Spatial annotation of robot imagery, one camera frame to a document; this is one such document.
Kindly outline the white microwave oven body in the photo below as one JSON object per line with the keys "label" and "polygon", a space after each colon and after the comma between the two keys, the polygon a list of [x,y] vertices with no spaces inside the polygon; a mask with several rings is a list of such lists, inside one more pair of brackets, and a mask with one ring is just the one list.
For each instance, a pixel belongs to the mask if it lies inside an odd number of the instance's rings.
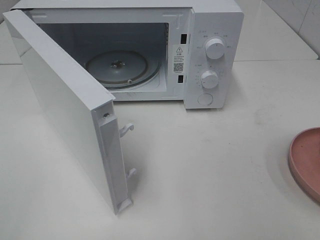
{"label": "white microwave oven body", "polygon": [[[89,60],[108,51],[160,61],[158,73],[142,84],[107,89],[100,83],[116,101],[183,101],[186,109],[225,103],[244,19],[233,0],[21,0],[13,10],[23,11],[85,70]],[[205,44],[215,37],[225,51],[210,59]],[[185,45],[184,73],[173,73],[173,45]],[[218,75],[215,88],[202,87],[206,71]],[[211,105],[198,103],[205,93],[213,96]]]}

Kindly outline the white warning label sticker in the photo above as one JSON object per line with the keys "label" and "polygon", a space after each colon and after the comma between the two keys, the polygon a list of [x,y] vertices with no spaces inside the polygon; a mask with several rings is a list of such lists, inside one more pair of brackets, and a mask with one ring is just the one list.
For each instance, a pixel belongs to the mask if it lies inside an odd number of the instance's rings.
{"label": "white warning label sticker", "polygon": [[175,74],[183,74],[185,69],[185,50],[184,44],[175,44],[172,47],[172,71]]}

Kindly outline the white control knob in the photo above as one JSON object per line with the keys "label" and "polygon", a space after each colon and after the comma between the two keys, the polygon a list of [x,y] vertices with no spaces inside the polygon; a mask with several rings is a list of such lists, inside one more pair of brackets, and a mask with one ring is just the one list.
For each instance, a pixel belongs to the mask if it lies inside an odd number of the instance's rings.
{"label": "white control knob", "polygon": [[206,56],[211,60],[221,58],[225,53],[225,42],[219,37],[209,39],[205,44]]}
{"label": "white control knob", "polygon": [[215,71],[205,71],[201,76],[201,85],[205,89],[213,89],[219,83],[219,77]]}

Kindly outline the round white door button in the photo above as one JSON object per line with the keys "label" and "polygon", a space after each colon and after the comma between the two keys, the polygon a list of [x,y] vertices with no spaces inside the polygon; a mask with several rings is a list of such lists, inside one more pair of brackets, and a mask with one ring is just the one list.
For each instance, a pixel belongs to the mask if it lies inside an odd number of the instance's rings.
{"label": "round white door button", "polygon": [[209,106],[213,103],[213,96],[209,93],[204,93],[200,95],[197,99],[198,103],[203,106]]}

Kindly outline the pink round plate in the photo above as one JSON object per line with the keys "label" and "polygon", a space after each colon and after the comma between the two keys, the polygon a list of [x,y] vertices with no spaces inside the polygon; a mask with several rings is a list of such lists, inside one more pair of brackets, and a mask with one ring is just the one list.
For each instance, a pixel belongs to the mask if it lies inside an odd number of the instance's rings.
{"label": "pink round plate", "polygon": [[297,134],[289,147],[288,166],[296,183],[316,202],[320,201],[320,128]]}

